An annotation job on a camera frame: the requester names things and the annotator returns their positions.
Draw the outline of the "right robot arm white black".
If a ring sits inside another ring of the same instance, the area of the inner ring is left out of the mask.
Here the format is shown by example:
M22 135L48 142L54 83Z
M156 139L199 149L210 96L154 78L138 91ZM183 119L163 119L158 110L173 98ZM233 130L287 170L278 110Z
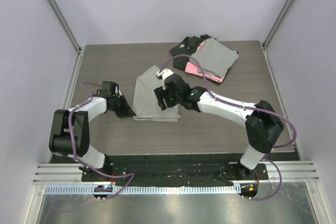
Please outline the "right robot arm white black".
M248 146L236 166L236 173L237 178L242 179L254 176L256 166L275 147L284 130L270 103L264 100L257 104L239 102L203 87L191 88L169 69L159 71L156 77L162 81L162 86L154 89L161 110L180 105L187 110L220 116L245 128Z

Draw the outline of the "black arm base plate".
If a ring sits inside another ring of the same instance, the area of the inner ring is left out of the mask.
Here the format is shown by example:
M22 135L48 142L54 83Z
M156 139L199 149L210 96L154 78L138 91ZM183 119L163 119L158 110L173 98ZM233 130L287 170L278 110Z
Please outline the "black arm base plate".
M114 155L114 176L134 173L130 183L138 187L213 187L233 182L263 181L269 176L265 164L249 172L238 164L241 154Z

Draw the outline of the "grey cloth napkin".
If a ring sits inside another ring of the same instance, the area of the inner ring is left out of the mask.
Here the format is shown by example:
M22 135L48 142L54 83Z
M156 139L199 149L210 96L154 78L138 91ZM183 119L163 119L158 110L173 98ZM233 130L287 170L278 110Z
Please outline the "grey cloth napkin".
M164 111L158 105L154 89L162 85L156 77L159 68L153 65L146 72L136 78L132 110L136 121L178 122L178 106Z

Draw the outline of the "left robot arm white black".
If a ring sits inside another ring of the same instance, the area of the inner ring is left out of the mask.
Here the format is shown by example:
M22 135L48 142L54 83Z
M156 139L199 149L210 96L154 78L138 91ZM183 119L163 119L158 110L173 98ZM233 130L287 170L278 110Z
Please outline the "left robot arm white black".
M108 156L90 144L89 123L108 111L121 119L135 116L119 85L104 81L87 101L54 112L49 138L49 150L53 154L73 158L93 170L94 176L102 182L111 177L112 168Z

